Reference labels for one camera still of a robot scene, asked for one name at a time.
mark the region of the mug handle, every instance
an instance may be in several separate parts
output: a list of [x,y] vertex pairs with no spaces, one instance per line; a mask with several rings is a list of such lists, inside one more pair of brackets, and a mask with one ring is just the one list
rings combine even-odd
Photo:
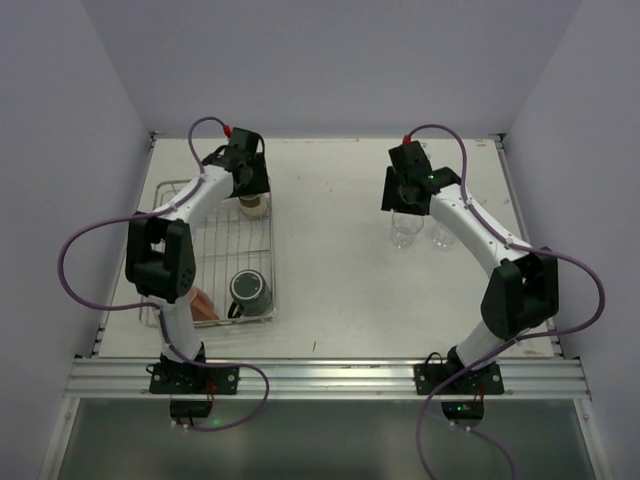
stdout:
[[240,308],[236,302],[232,302],[231,306],[229,306],[229,311],[227,312],[227,318],[240,318]]

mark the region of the glass panel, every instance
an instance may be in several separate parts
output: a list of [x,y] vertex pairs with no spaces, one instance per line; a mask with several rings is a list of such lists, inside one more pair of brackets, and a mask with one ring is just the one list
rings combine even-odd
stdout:
[[[248,401],[217,401],[209,423]],[[250,423],[218,433],[170,428],[162,400],[83,400],[60,478],[412,479],[418,402],[274,401]],[[451,430],[438,404],[427,416],[427,456],[442,480],[509,479],[486,441]],[[486,402],[481,429],[499,439],[526,480],[593,479],[573,402]]]

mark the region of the gray wall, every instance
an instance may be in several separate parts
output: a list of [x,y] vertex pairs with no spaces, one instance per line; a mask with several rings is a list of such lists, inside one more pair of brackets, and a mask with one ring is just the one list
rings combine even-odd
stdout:
[[[640,471],[640,3],[585,0],[508,135],[507,153],[535,241],[603,277],[599,325],[565,341],[582,357],[619,479]],[[559,323],[595,306],[586,275],[563,267]]]
[[83,0],[136,109],[184,135],[215,112],[266,135],[512,124],[580,0]]
[[[132,211],[148,142],[78,0],[0,2],[0,52],[0,478],[30,479],[99,319],[59,286],[58,250],[80,226]],[[83,294],[106,299],[121,233],[73,251]]]

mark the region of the cable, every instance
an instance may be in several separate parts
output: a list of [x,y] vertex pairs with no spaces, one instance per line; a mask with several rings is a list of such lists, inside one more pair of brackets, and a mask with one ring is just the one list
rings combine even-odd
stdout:
[[[444,387],[446,387],[447,385],[455,382],[458,378],[462,377],[463,375],[466,375],[468,372],[473,370],[476,366],[491,360],[493,357],[496,357],[500,353],[502,353],[505,350],[507,350],[508,348],[512,347],[517,342],[520,342],[522,340],[527,340],[527,339],[533,339],[533,338],[569,335],[569,334],[572,334],[572,333],[580,332],[580,331],[582,331],[582,330],[584,330],[586,328],[589,328],[591,325],[596,323],[600,319],[600,317],[602,316],[602,312],[604,311],[605,304],[606,304],[606,294],[605,294],[604,284],[602,283],[602,280],[600,279],[598,274],[591,267],[589,267],[586,263],[584,263],[581,260],[578,260],[577,258],[574,258],[574,257],[572,257],[570,255],[566,255],[564,253],[553,252],[551,250],[542,250],[542,249],[529,247],[529,246],[526,246],[526,245],[520,245],[520,244],[512,243],[512,242],[510,242],[510,240],[508,240],[505,237],[503,237],[502,235],[500,235],[500,233],[497,232],[489,224],[489,222],[487,222],[484,219],[484,217],[482,217],[482,215],[475,208],[473,203],[469,202],[469,195],[468,195],[468,192],[467,192],[467,169],[468,169],[467,149],[466,149],[466,147],[464,145],[464,142],[462,141],[462,138],[460,137],[460,135],[458,135],[454,130],[452,130],[449,127],[446,127],[444,125],[440,125],[440,124],[436,124],[436,123],[420,125],[420,126],[414,128],[411,132],[409,132],[408,135],[405,135],[403,137],[403,139],[402,139],[402,143],[406,144],[406,143],[411,142],[411,138],[413,137],[413,135],[415,133],[417,133],[420,130],[425,130],[425,129],[430,129],[430,128],[431,129],[443,130],[443,131],[447,132],[458,143],[458,146],[460,147],[460,151],[462,153],[462,174],[460,176],[460,178],[461,178],[460,190],[461,190],[461,193],[462,193],[462,199],[467,204],[471,214],[476,218],[476,220],[489,233],[491,233],[498,241],[500,241],[503,244],[505,244],[505,246],[508,246],[509,248],[513,248],[514,250],[520,250],[520,251],[523,251],[523,252],[534,253],[536,255],[546,255],[546,256],[549,256],[549,257],[554,257],[554,258],[557,258],[557,259],[560,259],[560,260],[564,260],[564,261],[566,261],[568,263],[571,263],[571,264],[581,268],[582,270],[584,270],[591,277],[591,279],[596,284],[596,288],[598,290],[598,306],[596,308],[596,311],[594,312],[594,314],[592,315],[592,317],[589,320],[581,323],[580,325],[577,325],[577,326],[571,327],[571,328],[566,328],[566,329],[561,329],[561,330],[553,330],[553,331],[541,332],[541,333],[530,333],[530,334],[517,336],[517,337],[509,340],[508,342],[506,342],[504,345],[501,345],[500,347],[498,347],[498,348],[494,349],[493,351],[487,353],[482,358],[479,358],[475,362],[472,362],[470,365],[466,366],[465,368],[463,368],[462,370],[460,370],[456,374],[452,375],[451,377],[449,377],[448,379],[446,379],[444,382],[442,382],[440,385],[438,385],[437,387],[435,387],[433,389],[433,391],[429,394],[427,399],[422,404],[422,407],[420,409],[420,414],[418,415],[418,423],[416,425],[416,445],[418,447],[418,455],[420,457],[420,462],[422,463],[422,466],[426,470],[427,474],[433,480],[437,480],[438,477],[436,476],[436,474],[431,469],[431,467],[428,464],[427,459],[425,457],[424,449],[423,449],[423,445],[422,445],[422,435],[421,435],[422,423],[424,421],[424,416],[425,416],[425,413],[426,413],[426,411],[427,411],[427,409],[429,407],[429,404],[431,403],[431,400],[433,399],[433,397],[438,392],[440,392]],[[479,430],[470,429],[469,431],[474,433],[474,434],[476,434],[476,435],[478,435],[478,436],[480,436],[480,437],[482,437],[482,438],[484,438],[485,440],[489,441],[494,446],[496,446],[503,453],[503,455],[505,456],[505,458],[509,462],[509,467],[511,469],[511,477],[513,479],[517,479],[518,478],[518,472],[516,470],[515,462],[514,462],[513,458],[511,457],[511,455],[509,454],[509,452],[506,450],[506,448],[504,448],[504,446],[501,443],[499,443],[494,438],[490,437],[488,434],[486,434],[484,432],[481,432]]]
[[[189,145],[189,150],[191,151],[191,155],[193,155],[194,160],[198,164],[198,169],[200,173],[204,173],[204,165],[202,164],[202,160],[200,159],[200,156],[198,155],[198,152],[196,152],[196,149],[193,145],[193,132],[198,125],[210,120],[218,122],[222,126],[222,129],[227,137],[231,135],[231,127],[226,125],[222,120],[220,120],[217,117],[203,117],[196,120],[191,125],[191,127],[189,128],[189,133],[187,135],[187,143]],[[85,233],[88,233],[100,227],[105,227],[107,225],[113,225],[116,223],[125,223],[125,222],[128,223],[133,220],[145,220],[149,218],[159,217],[161,215],[164,215],[165,213],[169,213],[173,211],[176,207],[179,207],[180,205],[183,205],[185,202],[189,201],[200,189],[203,182],[204,180],[202,178],[198,178],[198,181],[196,182],[196,185],[194,186],[194,188],[189,193],[187,193],[187,195],[185,195],[182,199],[178,200],[173,206],[167,207],[159,211],[145,213],[141,215],[116,217],[116,218],[111,218],[109,220],[102,220],[100,222],[92,223],[91,225],[81,228],[80,230],[75,232],[73,235],[71,235],[62,245],[62,248],[60,249],[60,253],[58,254],[57,271],[58,271],[58,279],[60,280],[60,284],[62,285],[62,288],[64,289],[64,291],[73,300],[75,300],[81,305],[84,305],[85,307],[91,308],[93,310],[102,310],[106,312],[117,312],[117,311],[129,310],[132,308],[142,308],[142,307],[150,307],[150,308],[156,309],[158,311],[160,330],[162,333],[162,339],[164,343],[169,347],[169,349],[173,352],[173,354],[176,357],[180,358],[183,362],[196,367],[202,367],[202,368],[228,368],[228,367],[248,368],[250,370],[257,372],[262,377],[265,383],[264,397],[262,398],[258,406],[248,415],[242,417],[239,420],[231,422],[227,425],[221,425],[219,427],[201,427],[198,425],[183,425],[183,426],[186,426],[189,430],[196,430],[201,432],[217,432],[220,430],[227,430],[229,428],[237,427],[238,425],[248,422],[249,420],[254,418],[264,408],[265,404],[267,403],[267,398],[269,397],[269,390],[270,390],[269,379],[267,378],[266,374],[255,365],[250,365],[247,363],[205,363],[205,362],[197,362],[195,360],[188,358],[171,343],[171,339],[169,338],[169,334],[167,333],[167,330],[166,330],[164,314],[159,304],[152,301],[128,303],[125,305],[102,305],[99,303],[92,302],[90,300],[82,298],[78,293],[76,293],[71,288],[71,285],[69,284],[66,273],[64,271],[64,261],[65,261],[67,252],[69,251],[69,248],[71,247],[73,242],[75,242],[78,238],[80,238]]]

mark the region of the glass cup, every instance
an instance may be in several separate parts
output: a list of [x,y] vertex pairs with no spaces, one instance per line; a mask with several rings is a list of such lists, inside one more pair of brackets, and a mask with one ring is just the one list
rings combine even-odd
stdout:
[[409,248],[424,227],[424,217],[394,212],[391,215],[391,243],[397,248]]
[[456,243],[458,239],[456,236],[445,227],[442,223],[436,222],[436,224],[431,229],[431,241],[438,248],[443,250],[447,250],[451,248],[452,245]]

